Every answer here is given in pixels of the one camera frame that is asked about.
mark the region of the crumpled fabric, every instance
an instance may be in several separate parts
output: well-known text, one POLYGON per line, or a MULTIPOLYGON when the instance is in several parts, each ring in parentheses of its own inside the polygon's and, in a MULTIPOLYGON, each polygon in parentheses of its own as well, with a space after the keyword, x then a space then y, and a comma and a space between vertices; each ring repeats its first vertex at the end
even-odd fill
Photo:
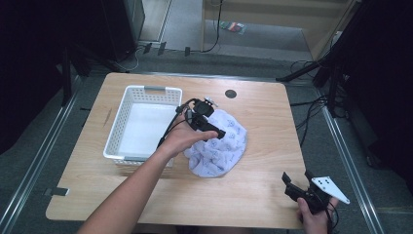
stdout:
POLYGON ((200 177, 227 174, 243 157, 246 148, 246 129, 230 114, 216 109, 208 121, 226 132, 222 139, 201 140, 183 153, 189 159, 189 169, 200 177))

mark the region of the gray floor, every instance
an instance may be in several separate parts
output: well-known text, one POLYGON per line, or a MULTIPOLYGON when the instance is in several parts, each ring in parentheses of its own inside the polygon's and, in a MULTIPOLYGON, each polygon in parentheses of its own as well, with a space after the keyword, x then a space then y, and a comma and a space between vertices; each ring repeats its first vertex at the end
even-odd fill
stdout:
MULTIPOLYGON (((163 41, 168 42, 167 48, 183 50, 184 47, 190 46, 194 50, 199 49, 199 37, 194 36, 200 35, 196 31, 200 30, 197 21, 200 15, 196 12, 197 9, 201 10, 199 8, 201 5, 197 5, 199 2, 185 4, 184 0, 173 0, 163 37, 163 41), (180 17, 180 10, 187 13, 185 16, 188 18, 180 17)), ((213 41, 214 31, 212 30, 206 36, 209 38, 206 40, 207 43, 213 41)), ((158 57, 157 51, 153 50, 146 55, 137 53, 136 58, 130 57, 122 62, 122 65, 134 67, 136 60, 138 60, 137 68, 132 71, 134 73, 166 72, 185 75, 219 75, 234 79, 275 82, 275 77, 281 77, 291 72, 291 65, 294 61, 311 58, 297 29, 248 25, 244 35, 228 32, 222 33, 220 39, 220 49, 217 48, 219 51, 208 55, 193 53, 186 58, 183 53, 166 51, 164 55, 158 57), (268 37, 278 38, 276 42, 280 43, 269 43, 266 40, 268 37)), ((302 63, 294 63, 292 70, 298 69, 301 65, 302 63)), ((93 106, 95 96, 108 72, 107 69, 96 65, 90 77, 83 79, 73 109, 59 133, 42 173, 27 198, 13 233, 73 233, 81 225, 82 222, 47 220, 45 210, 50 197, 43 195, 43 192, 46 188, 57 185, 77 137, 82 131, 83 123, 88 117, 88 111, 84 109, 93 106)), ((286 84, 291 103, 309 101, 318 97, 318 90, 312 86, 311 81, 311 76, 305 75, 286 84)), ((57 116, 60 101, 61 93, 57 94, 42 113, 33 120, 19 142, 0 156, 0 172, 2 172, 0 211, 2 213, 57 116)), ((292 108, 296 124, 304 120, 307 108, 308 106, 292 108)), ((404 181, 392 171, 379 171, 368 167, 351 123, 346 119, 335 121, 340 126, 341 134, 351 152, 357 172, 384 228, 383 232, 369 229, 362 212, 362 202, 354 191, 354 185, 344 167, 336 141, 321 113, 310 121, 302 152, 307 169, 318 176, 331 176, 352 201, 349 206, 344 204, 339 206, 340 222, 337 231, 341 233, 413 233, 413 225, 410 223, 413 220, 413 198, 407 191, 404 181)), ((297 132, 298 137, 301 137, 302 134, 302 131, 297 132)), ((257 234, 287 233, 286 230, 279 229, 255 229, 254 232, 257 234)), ((303 232, 290 230, 289 233, 303 232)))

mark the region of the right hand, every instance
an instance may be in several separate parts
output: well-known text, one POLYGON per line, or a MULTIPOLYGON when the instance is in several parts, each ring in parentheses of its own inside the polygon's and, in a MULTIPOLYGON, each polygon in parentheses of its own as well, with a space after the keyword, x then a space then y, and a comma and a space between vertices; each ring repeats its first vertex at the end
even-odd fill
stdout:
MULTIPOLYGON (((303 198, 297 199, 298 208, 297 217, 303 222, 304 232, 306 234, 327 234, 328 217, 325 212, 318 214, 311 214, 309 206, 303 198)), ((337 207, 339 201, 336 198, 330 199, 328 204, 328 211, 332 217, 332 211, 337 207)))

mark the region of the white bracket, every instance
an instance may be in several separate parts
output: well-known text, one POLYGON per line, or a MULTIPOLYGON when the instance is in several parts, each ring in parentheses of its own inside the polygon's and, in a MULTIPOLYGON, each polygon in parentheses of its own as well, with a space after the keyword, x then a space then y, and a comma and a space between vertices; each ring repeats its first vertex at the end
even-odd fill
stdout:
POLYGON ((329 176, 326 177, 314 177, 312 178, 313 183, 322 191, 329 194, 332 197, 344 202, 345 204, 350 204, 350 200, 346 195, 341 192, 340 188, 331 180, 329 176))

